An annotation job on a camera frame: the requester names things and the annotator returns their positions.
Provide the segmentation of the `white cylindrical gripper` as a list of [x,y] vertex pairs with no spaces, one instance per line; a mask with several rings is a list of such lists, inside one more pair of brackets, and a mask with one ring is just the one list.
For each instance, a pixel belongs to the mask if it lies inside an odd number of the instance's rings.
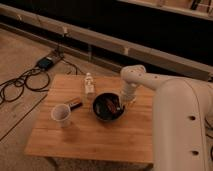
[[127,83],[125,82],[122,86],[121,93],[120,93],[120,101],[122,104],[131,102],[135,99],[135,91],[138,86],[134,83]]

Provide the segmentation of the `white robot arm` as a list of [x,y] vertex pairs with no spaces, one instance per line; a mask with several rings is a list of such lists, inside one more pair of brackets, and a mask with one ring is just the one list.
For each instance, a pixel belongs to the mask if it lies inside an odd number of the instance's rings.
[[213,83],[148,73],[144,66],[121,69],[120,103],[143,85],[155,91],[152,105],[154,171],[210,171],[205,117],[213,115]]

